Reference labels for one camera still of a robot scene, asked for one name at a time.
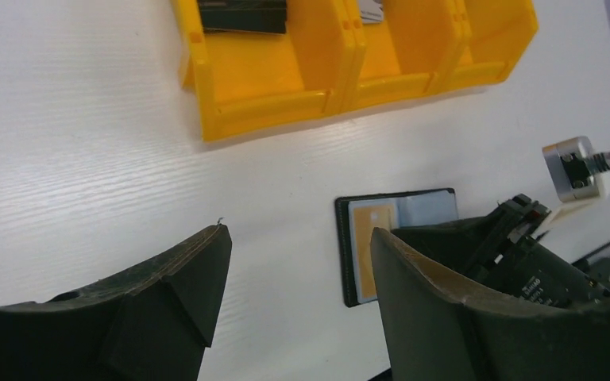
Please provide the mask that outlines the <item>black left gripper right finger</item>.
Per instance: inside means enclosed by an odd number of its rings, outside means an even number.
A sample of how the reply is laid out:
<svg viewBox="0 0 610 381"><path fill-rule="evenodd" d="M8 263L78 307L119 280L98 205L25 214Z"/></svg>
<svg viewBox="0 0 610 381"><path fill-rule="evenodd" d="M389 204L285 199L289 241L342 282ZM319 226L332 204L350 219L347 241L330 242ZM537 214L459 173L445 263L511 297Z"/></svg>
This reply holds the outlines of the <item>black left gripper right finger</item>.
<svg viewBox="0 0 610 381"><path fill-rule="evenodd" d="M481 285L373 231L396 380L610 380L610 298L559 309Z"/></svg>

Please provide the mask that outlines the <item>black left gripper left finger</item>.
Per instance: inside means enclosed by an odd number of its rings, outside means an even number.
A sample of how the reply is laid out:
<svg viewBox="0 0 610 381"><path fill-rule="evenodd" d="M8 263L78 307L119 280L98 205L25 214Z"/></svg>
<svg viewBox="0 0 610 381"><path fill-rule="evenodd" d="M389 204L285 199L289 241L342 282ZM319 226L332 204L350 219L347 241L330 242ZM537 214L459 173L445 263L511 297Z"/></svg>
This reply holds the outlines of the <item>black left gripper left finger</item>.
<svg viewBox="0 0 610 381"><path fill-rule="evenodd" d="M0 306L0 380L195 380L212 345L232 240L207 226L47 302Z"/></svg>

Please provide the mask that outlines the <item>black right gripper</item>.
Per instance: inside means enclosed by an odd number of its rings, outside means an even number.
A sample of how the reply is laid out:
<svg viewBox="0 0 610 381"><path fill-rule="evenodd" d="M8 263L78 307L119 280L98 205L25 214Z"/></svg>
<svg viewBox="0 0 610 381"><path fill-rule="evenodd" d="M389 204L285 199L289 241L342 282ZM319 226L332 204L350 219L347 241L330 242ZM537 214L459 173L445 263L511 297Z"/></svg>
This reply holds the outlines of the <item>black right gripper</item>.
<svg viewBox="0 0 610 381"><path fill-rule="evenodd" d="M524 194L484 217L392 230L408 246L495 291L557 308L610 298L602 282L544 248L532 234L549 210Z"/></svg>

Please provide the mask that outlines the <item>black leather card holder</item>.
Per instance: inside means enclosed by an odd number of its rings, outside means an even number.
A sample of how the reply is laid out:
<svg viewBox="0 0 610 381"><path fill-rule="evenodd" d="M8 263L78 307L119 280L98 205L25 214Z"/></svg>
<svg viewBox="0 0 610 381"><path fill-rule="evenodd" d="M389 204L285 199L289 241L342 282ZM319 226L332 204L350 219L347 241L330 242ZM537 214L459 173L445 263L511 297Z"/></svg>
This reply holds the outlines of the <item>black leather card holder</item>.
<svg viewBox="0 0 610 381"><path fill-rule="evenodd" d="M387 230L411 226L436 225L458 219L457 198L453 188L365 194L336 198L334 201L334 211L341 264L342 294L344 304L349 308L363 305L357 301L353 277L349 206L352 202L368 200L387 200L396 203L398 208L398 225Z"/></svg>

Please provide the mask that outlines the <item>gold numbered card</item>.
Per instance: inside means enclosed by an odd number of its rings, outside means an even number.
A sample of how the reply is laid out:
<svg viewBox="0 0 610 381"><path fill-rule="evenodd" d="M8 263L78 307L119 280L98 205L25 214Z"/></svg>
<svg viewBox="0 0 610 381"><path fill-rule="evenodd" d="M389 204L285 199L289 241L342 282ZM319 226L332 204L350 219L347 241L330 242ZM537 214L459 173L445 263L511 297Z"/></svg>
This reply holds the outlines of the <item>gold numbered card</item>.
<svg viewBox="0 0 610 381"><path fill-rule="evenodd" d="M396 227L399 221L398 208L395 202L387 200L352 202L349 206L349 221L357 301L365 304L376 300L371 258L373 230Z"/></svg>

